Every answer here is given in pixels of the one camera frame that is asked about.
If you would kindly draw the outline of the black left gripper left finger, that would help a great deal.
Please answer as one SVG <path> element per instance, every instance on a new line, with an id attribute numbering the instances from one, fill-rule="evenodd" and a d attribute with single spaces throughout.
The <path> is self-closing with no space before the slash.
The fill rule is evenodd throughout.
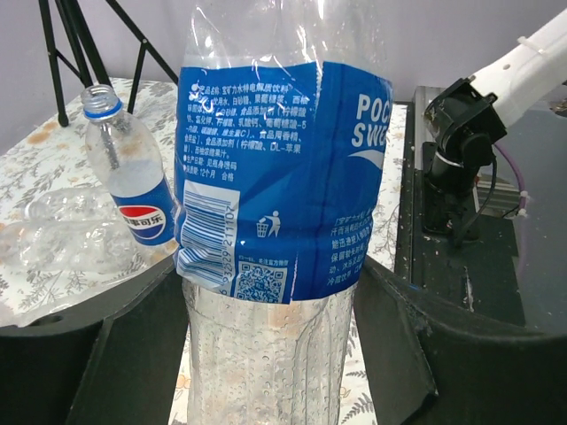
<path id="1" fill-rule="evenodd" d="M 1 329 L 3 424 L 166 424 L 188 316 L 164 259 L 30 325 Z"/>

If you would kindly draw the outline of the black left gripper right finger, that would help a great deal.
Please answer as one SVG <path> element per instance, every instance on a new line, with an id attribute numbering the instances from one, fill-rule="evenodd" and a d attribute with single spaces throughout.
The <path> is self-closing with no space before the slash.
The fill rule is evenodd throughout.
<path id="1" fill-rule="evenodd" d="M 564 336 L 470 312 L 373 259 L 353 309 L 378 423 L 565 423 Z"/>

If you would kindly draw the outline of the Pocari Sweat plastic bottle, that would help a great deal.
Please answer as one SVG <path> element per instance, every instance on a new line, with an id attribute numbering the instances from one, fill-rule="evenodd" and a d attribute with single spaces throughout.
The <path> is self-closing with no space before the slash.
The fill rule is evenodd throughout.
<path id="1" fill-rule="evenodd" d="M 194 1 L 178 83 L 190 424 L 335 424 L 393 89 L 376 1 Z"/>

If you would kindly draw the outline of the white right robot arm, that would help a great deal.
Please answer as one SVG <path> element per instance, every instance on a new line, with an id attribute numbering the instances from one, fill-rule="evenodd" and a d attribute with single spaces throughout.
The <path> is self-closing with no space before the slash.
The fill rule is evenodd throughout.
<path id="1" fill-rule="evenodd" d="M 541 98 L 566 80 L 566 13 L 560 12 L 509 53 L 459 79 L 425 108 L 436 143 L 424 180 L 435 193 L 424 227 L 459 247 L 479 217 L 463 210 L 478 171 L 497 167 L 493 145 Z"/>

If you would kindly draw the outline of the crushed clear plastic bottle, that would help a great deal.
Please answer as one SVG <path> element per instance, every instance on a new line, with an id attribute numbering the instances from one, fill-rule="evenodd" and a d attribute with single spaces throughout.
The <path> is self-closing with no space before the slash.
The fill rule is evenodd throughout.
<path id="1" fill-rule="evenodd" d="M 102 186 L 46 192 L 23 209 L 25 220 L 117 220 L 118 209 Z"/>

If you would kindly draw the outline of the Pepsi plastic bottle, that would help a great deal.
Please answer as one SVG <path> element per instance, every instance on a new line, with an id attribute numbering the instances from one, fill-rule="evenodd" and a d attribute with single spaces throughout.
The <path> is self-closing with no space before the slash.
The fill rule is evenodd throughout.
<path id="1" fill-rule="evenodd" d="M 81 101 L 88 120 L 86 154 L 120 218 L 143 246 L 173 242 L 177 205 L 151 131 L 124 108 L 109 85 L 86 88 Z"/>

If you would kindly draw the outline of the black music stand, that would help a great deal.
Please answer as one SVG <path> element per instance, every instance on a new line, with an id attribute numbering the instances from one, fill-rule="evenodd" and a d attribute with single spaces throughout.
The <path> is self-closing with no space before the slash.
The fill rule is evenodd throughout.
<path id="1" fill-rule="evenodd" d="M 159 54 L 148 37 L 132 20 L 119 2 L 107 0 L 106 4 L 113 10 L 114 14 L 127 27 L 139 43 L 132 89 L 130 90 L 128 99 L 128 112 L 133 112 L 146 56 L 151 56 L 156 61 L 162 71 L 167 75 L 167 77 L 169 77 L 171 82 L 177 83 L 179 81 L 179 77 L 173 68 L 169 66 L 167 61 Z M 59 65 L 64 64 L 86 88 L 93 85 L 95 81 L 109 85 L 111 80 L 79 2 L 72 0 L 57 1 L 55 3 L 71 52 L 73 53 L 74 62 L 71 62 L 68 58 L 66 58 L 56 45 L 50 13 L 50 2 L 48 0 L 39 0 L 38 5 L 50 64 L 50 75 L 57 105 L 58 124 L 65 128 L 69 125 L 69 119 L 66 113 L 66 103 Z"/>

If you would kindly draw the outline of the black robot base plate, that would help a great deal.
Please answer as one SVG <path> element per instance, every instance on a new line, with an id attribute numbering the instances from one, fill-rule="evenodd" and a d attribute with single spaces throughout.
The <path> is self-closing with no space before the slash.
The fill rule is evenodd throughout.
<path id="1" fill-rule="evenodd" d="M 408 111 L 396 272 L 470 312 L 551 335 L 566 331 L 566 114 L 535 104 L 494 150 L 464 202 L 469 239 L 424 227 L 436 195 L 423 174 L 435 154 L 423 124 L 439 89 L 416 88 Z"/>

